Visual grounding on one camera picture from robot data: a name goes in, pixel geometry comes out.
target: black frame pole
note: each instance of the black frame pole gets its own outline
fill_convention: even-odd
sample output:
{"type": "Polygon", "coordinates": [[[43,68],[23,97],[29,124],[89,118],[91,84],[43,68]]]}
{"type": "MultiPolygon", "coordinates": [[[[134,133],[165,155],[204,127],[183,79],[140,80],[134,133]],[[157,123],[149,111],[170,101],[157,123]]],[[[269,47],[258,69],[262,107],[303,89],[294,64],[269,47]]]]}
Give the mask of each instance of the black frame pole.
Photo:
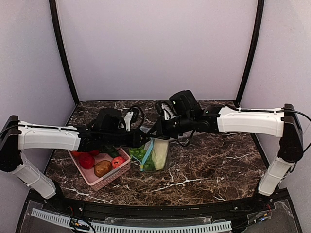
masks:
{"type": "Polygon", "coordinates": [[[252,40],[251,40],[251,45],[249,48],[249,52],[248,52],[248,56],[247,56],[247,60],[246,60],[246,65],[245,65],[244,73],[242,76],[241,84],[239,87],[239,91],[238,91],[238,94],[237,94],[237,97],[235,100],[237,105],[240,105],[240,102],[242,100],[243,93],[244,93],[244,90],[245,90],[245,87],[247,84],[249,72],[251,70],[252,63],[254,60],[254,55],[255,55],[255,51],[256,51],[256,46],[257,46],[258,36],[259,36],[259,31],[260,31],[260,26],[261,26],[263,7],[264,7],[264,0],[258,0],[257,12],[256,12],[256,17],[255,17],[255,24],[254,24],[254,29],[253,29],[253,36],[252,36],[252,40]]]}
{"type": "Polygon", "coordinates": [[[74,82],[72,79],[72,75],[70,72],[70,68],[69,68],[69,64],[68,64],[68,60],[67,60],[67,56],[66,56],[63,37],[62,37],[61,31],[60,31],[56,1],[55,0],[49,0],[49,2],[50,2],[52,22],[53,22],[53,27],[54,27],[54,32],[55,32],[55,37],[56,37],[59,55],[60,55],[60,58],[62,60],[65,76],[66,76],[66,79],[67,79],[67,82],[69,85],[69,89],[70,89],[72,98],[74,100],[75,105],[77,106],[80,103],[80,100],[79,100],[79,97],[77,94],[77,90],[74,86],[74,82]]]}

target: white wall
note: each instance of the white wall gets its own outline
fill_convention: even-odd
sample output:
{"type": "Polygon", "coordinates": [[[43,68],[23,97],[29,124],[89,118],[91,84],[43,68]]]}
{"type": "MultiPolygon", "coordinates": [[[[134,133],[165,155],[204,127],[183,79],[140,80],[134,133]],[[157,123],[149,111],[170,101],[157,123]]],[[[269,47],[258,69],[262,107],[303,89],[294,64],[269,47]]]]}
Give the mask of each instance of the white wall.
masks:
{"type": "Polygon", "coordinates": [[[235,99],[256,0],[57,2],[81,100],[235,99]]]}
{"type": "MultiPolygon", "coordinates": [[[[63,125],[73,108],[49,1],[1,1],[0,130],[10,115],[38,124],[63,125]]],[[[25,154],[42,171],[51,151],[25,154]]],[[[0,187],[0,232],[13,233],[28,188],[4,172],[0,172],[0,187]]]]}
{"type": "MultiPolygon", "coordinates": [[[[291,103],[311,116],[311,3],[309,0],[266,1],[262,26],[242,107],[274,108],[291,103]]],[[[300,117],[304,130],[310,126],[300,117]]],[[[259,135],[271,161],[279,138],[259,135]]],[[[311,127],[304,133],[305,147],[311,127]]],[[[311,232],[311,149],[294,173],[281,184],[288,187],[304,232],[311,232]]]]}

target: white vent grille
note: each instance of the white vent grille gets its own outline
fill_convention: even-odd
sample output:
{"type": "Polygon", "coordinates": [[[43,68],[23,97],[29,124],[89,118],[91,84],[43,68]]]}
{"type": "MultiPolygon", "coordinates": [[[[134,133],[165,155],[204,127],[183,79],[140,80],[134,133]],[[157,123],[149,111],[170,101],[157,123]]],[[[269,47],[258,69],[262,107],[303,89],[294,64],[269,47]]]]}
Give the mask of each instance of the white vent grille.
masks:
{"type": "MultiPolygon", "coordinates": [[[[51,214],[44,210],[38,210],[35,208],[33,208],[31,215],[58,226],[70,228],[69,217],[51,214]]],[[[231,221],[199,225],[199,226],[166,227],[166,228],[125,227],[125,226],[106,225],[94,222],[92,222],[91,224],[95,228],[96,233],[221,233],[232,230],[231,221]]],[[[89,233],[93,232],[92,229],[90,229],[89,231],[86,230],[80,231],[89,233]]]]}

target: gray floor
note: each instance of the gray floor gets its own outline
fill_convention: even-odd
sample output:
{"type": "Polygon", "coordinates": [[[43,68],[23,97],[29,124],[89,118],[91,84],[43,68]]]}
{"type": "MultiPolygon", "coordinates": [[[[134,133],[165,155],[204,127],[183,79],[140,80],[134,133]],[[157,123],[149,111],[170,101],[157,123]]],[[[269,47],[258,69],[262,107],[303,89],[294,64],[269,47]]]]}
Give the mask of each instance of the gray floor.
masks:
{"type": "MultiPolygon", "coordinates": [[[[295,220],[290,209],[290,205],[287,200],[279,201],[275,203],[276,209],[272,211],[272,217],[270,220],[260,222],[248,227],[244,232],[245,233],[297,233],[297,227],[295,224],[295,220]]],[[[42,207],[41,204],[36,202],[30,202],[24,216],[24,221],[21,227],[21,231],[19,233],[70,233],[72,232],[69,229],[65,229],[63,227],[59,227],[57,225],[45,222],[41,219],[32,217],[30,215],[32,208],[40,209],[42,207]]],[[[197,225],[201,225],[206,220],[203,221],[205,218],[198,218],[197,220],[193,221],[197,225]]],[[[123,220],[114,219],[115,221],[111,221],[111,219],[107,219],[105,221],[106,224],[113,224],[119,225],[123,220]]],[[[126,222],[128,226],[130,225],[137,225],[138,221],[126,222]]]]}

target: pale green vegetable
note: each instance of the pale green vegetable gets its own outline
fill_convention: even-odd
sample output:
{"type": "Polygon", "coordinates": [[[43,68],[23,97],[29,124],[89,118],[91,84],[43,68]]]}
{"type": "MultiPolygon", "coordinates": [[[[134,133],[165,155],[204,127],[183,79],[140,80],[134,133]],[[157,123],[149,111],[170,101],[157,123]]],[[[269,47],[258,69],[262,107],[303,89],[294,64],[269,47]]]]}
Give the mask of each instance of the pale green vegetable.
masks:
{"type": "Polygon", "coordinates": [[[164,168],[168,149],[169,149],[168,141],[161,140],[161,139],[155,139],[151,158],[155,164],[156,170],[161,170],[164,168]]]}

